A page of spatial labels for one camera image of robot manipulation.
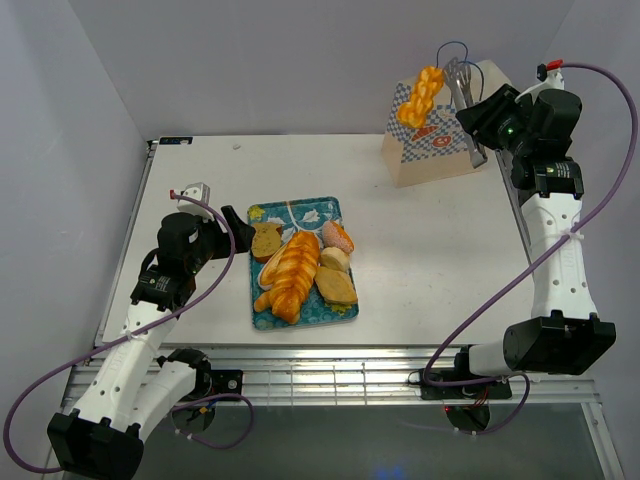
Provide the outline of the metal tongs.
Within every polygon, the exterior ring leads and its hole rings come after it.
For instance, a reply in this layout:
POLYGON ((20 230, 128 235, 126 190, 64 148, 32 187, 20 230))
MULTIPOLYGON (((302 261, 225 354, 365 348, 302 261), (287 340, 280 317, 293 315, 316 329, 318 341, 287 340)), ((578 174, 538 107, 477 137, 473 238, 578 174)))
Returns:
MULTIPOLYGON (((443 67, 444 82, 451 92, 456 111, 467 109, 475 104, 471 91, 471 67, 457 57, 450 59, 443 67)), ((487 162, 484 148, 479 145, 469 134, 463 132, 470 163, 474 169, 487 162)))

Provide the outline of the orange twisted bread stick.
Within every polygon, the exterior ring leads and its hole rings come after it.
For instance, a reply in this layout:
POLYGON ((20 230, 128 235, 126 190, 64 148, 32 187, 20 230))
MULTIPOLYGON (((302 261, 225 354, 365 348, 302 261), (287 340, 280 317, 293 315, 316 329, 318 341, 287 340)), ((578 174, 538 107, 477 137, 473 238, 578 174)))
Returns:
POLYGON ((434 107, 434 99, 443 85, 443 70, 435 66, 425 66, 416 78, 409 99, 397 110, 398 122, 407 128, 424 127, 427 116, 434 107))

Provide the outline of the pink sugared doughnut bread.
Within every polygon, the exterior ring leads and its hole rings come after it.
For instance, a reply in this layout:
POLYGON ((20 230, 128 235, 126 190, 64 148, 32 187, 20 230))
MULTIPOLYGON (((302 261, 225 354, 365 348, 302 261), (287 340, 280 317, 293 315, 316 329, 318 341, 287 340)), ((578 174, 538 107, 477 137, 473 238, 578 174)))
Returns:
POLYGON ((338 248, 350 255, 355 246, 343 227, 333 220, 327 220, 322 226, 322 239, 325 247, 338 248))

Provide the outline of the small round pale bun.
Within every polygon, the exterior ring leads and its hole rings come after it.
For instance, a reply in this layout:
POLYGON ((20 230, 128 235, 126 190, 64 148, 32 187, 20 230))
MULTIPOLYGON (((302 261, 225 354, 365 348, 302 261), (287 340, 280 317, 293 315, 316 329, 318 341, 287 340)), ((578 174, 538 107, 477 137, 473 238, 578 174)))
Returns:
POLYGON ((350 256, 337 247, 324 248, 319 257, 321 266, 326 268, 348 272, 350 269, 350 256))

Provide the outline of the square brown sandwich bread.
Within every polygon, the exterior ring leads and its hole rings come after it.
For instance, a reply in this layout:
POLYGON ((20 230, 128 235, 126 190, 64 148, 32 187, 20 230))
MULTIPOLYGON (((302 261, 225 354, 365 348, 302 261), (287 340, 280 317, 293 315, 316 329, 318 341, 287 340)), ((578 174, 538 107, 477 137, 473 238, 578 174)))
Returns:
POLYGON ((314 280, 327 303, 353 305, 358 302, 351 277, 347 273, 320 266, 314 280))

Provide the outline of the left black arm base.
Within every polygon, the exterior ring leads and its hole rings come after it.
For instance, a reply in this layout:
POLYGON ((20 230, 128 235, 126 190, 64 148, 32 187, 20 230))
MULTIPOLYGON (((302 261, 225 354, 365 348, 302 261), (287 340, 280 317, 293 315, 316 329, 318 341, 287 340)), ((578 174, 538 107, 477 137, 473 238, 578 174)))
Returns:
POLYGON ((207 355, 200 350, 177 349, 167 360, 187 364, 196 372, 194 388, 182 398, 182 401, 198 400, 215 394, 242 393, 243 371, 214 369, 207 355))

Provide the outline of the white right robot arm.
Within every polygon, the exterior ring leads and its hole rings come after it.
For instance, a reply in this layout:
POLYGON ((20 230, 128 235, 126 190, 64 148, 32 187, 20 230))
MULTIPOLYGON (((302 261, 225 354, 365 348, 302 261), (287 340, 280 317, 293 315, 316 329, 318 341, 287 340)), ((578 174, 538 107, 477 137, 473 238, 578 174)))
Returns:
POLYGON ((511 155, 533 267, 531 317, 509 326, 502 339, 474 345, 451 375, 454 390, 474 397, 488 377, 515 372, 581 375, 615 342, 613 323, 599 318, 583 261, 584 184, 568 148, 582 111, 580 98, 558 88, 537 94, 505 84, 457 113, 479 144, 511 155))

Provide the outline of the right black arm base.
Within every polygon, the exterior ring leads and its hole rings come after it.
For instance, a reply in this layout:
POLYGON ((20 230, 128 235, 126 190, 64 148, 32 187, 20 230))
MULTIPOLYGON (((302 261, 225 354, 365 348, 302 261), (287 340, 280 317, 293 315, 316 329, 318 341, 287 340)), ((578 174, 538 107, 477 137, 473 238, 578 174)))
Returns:
POLYGON ((512 398, 508 382, 492 382, 467 386, 443 386, 443 382, 462 379, 453 369, 434 370, 429 374, 430 383, 423 378, 423 369, 412 371, 407 379, 409 386, 420 389, 422 400, 507 400, 512 398))

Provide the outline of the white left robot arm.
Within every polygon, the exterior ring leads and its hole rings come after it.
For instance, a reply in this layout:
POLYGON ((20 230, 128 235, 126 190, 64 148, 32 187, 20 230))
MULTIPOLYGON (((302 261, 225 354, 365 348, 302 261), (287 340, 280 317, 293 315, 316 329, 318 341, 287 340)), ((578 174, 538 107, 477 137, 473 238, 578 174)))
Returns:
POLYGON ((92 479, 130 479, 144 443, 179 402, 209 402, 214 376, 206 355, 182 348, 158 351, 210 260, 228 261, 251 246, 250 226, 230 206, 213 214, 202 201, 165 216, 157 246, 142 262, 120 337, 68 414, 57 413, 47 434, 61 468, 92 479))

